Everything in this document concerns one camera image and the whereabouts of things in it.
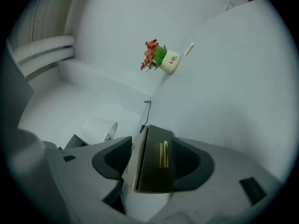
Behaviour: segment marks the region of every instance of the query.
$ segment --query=white floor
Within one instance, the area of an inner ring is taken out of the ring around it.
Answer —
[[[59,73],[57,74],[58,67],[49,72],[54,73],[56,80],[48,86],[36,86],[40,84],[38,80],[30,82],[37,91],[22,115],[19,128],[31,131],[40,139],[53,142],[61,148],[65,148],[74,134],[85,139],[79,127],[82,127],[91,117],[118,122],[115,138],[135,134],[140,120],[139,115],[64,82],[60,79]]]
[[[171,197],[170,193],[136,193],[125,183],[122,187],[122,193],[127,216],[143,222],[151,220],[168,203]]]

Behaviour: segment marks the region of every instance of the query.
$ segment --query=black cable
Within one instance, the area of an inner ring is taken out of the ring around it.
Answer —
[[[149,120],[149,113],[150,113],[150,105],[151,105],[151,100],[150,101],[145,101],[145,103],[149,103],[149,111],[148,111],[148,116],[147,116],[147,118],[146,118],[146,122],[145,122],[145,124],[144,125],[142,125],[141,126],[141,129],[140,129],[140,132],[139,133],[141,133],[142,132],[142,130],[145,128],[145,125],[146,125],[146,123],[148,122],[148,120]]]

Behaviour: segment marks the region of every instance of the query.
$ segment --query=white pipe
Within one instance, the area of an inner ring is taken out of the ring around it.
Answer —
[[[66,58],[73,57],[74,52],[75,52],[74,48],[67,48],[67,49],[61,49],[61,50],[47,53],[45,55],[39,56],[37,58],[34,58],[24,63],[23,65],[21,65],[21,70],[24,76],[28,76],[31,73],[53,62],[57,62]]]
[[[20,46],[14,50],[13,55],[17,62],[38,53],[63,46],[71,46],[76,40],[74,35],[55,36]]]

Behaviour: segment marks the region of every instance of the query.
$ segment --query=white cylinder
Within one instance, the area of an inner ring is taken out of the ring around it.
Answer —
[[[83,126],[83,135],[89,144],[98,144],[113,139],[117,122],[91,118]]]
[[[21,65],[21,70],[24,76],[28,76],[38,69],[41,69],[42,67],[47,66],[53,62],[73,57],[74,52],[74,48],[67,48],[47,53],[24,63],[23,65]]]
[[[20,46],[13,51],[13,55],[15,60],[20,62],[21,60],[47,50],[63,46],[71,46],[75,40],[76,37],[74,35],[50,37]]]
[[[181,55],[178,52],[168,50],[160,68],[167,74],[171,75],[177,68]]]

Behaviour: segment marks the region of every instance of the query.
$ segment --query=white flower pot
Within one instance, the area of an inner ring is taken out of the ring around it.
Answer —
[[[160,68],[171,75],[177,68],[181,55],[178,52],[168,50]]]

